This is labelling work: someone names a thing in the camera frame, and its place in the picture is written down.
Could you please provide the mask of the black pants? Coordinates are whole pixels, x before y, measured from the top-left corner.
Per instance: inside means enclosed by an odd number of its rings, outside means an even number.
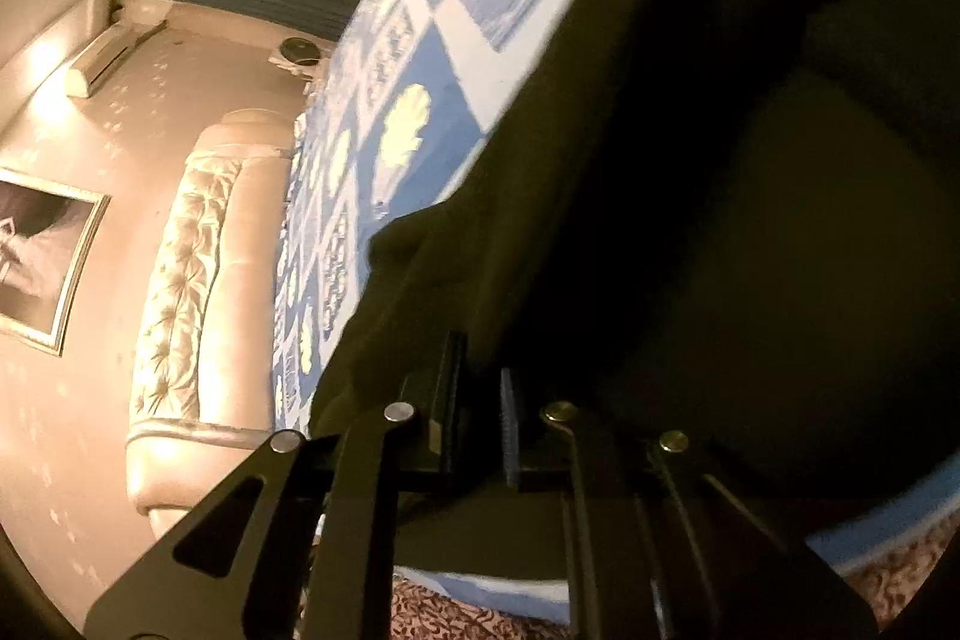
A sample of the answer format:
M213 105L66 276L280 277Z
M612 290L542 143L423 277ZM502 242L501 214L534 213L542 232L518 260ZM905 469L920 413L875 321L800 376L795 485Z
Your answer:
M394 221L320 379L434 369L680 429L802 534L958 450L958 0L573 0L470 174Z

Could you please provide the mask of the maroon floral clothing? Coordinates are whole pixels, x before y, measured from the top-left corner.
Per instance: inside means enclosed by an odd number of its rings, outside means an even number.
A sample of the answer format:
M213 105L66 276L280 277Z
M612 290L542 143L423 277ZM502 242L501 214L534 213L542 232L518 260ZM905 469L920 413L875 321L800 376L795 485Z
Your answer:
M958 513L940 518L911 541L859 565L844 581L866 599L885 629L916 596L958 533ZM418 585L392 582L391 638L569 638L556 620L479 608Z

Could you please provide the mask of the cream tufted headboard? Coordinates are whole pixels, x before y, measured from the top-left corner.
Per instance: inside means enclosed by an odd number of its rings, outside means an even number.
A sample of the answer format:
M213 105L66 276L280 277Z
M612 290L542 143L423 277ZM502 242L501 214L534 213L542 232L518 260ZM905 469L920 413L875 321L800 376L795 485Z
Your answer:
M128 500L163 536L274 430L275 262L295 124L241 109L185 159L149 275L125 441Z

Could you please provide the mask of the blue patterned bedsheet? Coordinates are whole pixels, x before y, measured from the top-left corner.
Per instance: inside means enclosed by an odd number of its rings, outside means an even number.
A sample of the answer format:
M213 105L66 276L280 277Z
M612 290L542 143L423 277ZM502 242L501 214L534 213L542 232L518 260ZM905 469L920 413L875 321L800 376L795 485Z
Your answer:
M368 286L377 232L441 205L462 185L571 2L359 3L327 85L299 119L278 257L275 370L280 383L298 388L311 413ZM556 503L506 486L501 370L473 364L467 349L457 399L473 419L460 458L480 466L482 477L449 500L405 500L395 573L472 606L566 624ZM814 534L758 510L724 482L708 456L692 450L748 509L809 544L846 587L844 575L859 565L958 513L958 450L908 491ZM884 630L914 638L957 635L957 536Z

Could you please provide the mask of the white air conditioner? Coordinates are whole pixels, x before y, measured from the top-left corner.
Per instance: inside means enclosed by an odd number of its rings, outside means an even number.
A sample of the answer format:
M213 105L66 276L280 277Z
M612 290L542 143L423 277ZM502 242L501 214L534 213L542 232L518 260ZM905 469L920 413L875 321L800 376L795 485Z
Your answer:
M71 60L65 74L65 96L71 99L93 96L140 44L164 28L164 21L155 26L116 23L101 32Z

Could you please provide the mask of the framed wall picture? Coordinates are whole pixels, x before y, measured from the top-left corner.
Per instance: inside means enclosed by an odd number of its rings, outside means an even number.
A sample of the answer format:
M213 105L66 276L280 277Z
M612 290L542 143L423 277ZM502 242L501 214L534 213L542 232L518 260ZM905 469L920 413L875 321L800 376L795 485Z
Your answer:
M109 195L2 169L2 333L60 356Z

